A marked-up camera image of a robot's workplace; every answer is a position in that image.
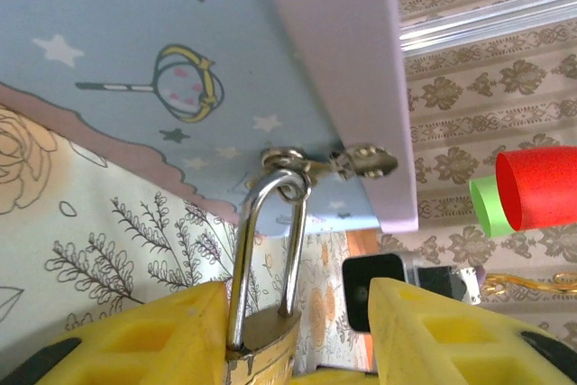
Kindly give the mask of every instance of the padlock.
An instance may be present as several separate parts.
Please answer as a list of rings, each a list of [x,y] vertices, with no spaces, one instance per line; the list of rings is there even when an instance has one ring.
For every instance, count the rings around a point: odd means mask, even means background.
[[[311,188],[304,172],[277,169],[261,177],[243,202],[226,337],[227,385],[287,384],[292,376],[300,324],[295,310],[298,263]],[[263,202],[276,190],[293,208],[280,306],[244,317],[256,222]]]

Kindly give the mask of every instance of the white star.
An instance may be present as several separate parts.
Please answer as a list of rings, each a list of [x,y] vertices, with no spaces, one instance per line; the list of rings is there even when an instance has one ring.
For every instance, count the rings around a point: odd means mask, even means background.
[[[34,38],[32,40],[36,45],[46,50],[44,57],[48,60],[59,60],[66,63],[69,67],[74,68],[74,59],[84,56],[84,52],[70,47],[62,35],[54,35],[52,41],[39,40]]]
[[[221,157],[225,157],[228,160],[233,159],[234,157],[238,157],[241,153],[236,150],[233,146],[230,148],[216,148],[216,152]]]
[[[332,209],[340,209],[342,207],[345,207],[346,205],[344,204],[344,202],[331,202],[331,203],[329,203],[329,206]]]
[[[202,161],[202,158],[189,158],[189,159],[184,159],[183,160],[184,165],[186,167],[192,167],[193,169],[199,170],[202,169],[203,167],[206,167],[208,164],[206,164],[204,161]]]
[[[282,126],[282,123],[279,122],[279,118],[277,118],[276,115],[270,115],[268,117],[253,116],[252,119],[254,120],[253,128],[255,130],[263,130],[267,133],[270,133],[278,126]]]

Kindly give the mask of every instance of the red cylinder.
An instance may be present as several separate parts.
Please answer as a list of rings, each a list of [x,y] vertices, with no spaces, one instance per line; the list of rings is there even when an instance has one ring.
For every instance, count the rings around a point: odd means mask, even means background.
[[[502,152],[497,189],[514,230],[577,222],[577,147]]]

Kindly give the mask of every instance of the padlock body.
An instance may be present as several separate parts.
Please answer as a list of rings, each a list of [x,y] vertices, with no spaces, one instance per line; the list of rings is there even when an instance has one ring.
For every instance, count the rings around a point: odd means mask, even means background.
[[[226,353],[225,385],[288,384],[297,350],[300,312],[279,316],[269,307],[244,319],[240,352]]]

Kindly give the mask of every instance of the padlock shackle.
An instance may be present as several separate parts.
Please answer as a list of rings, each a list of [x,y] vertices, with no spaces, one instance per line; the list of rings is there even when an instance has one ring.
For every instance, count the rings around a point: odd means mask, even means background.
[[[307,198],[310,194],[310,181],[306,175],[294,170],[277,169],[265,174],[250,189],[243,201],[239,218],[236,255],[234,258],[233,287],[231,306],[228,315],[226,347],[231,351],[243,348],[243,322],[248,297],[249,274],[252,261],[256,223],[262,204],[270,193],[281,187],[296,190],[293,200],[292,225],[290,227],[290,245],[287,254],[284,288],[280,302],[279,314],[284,317],[292,315],[297,292],[298,263],[302,252],[307,216]]]

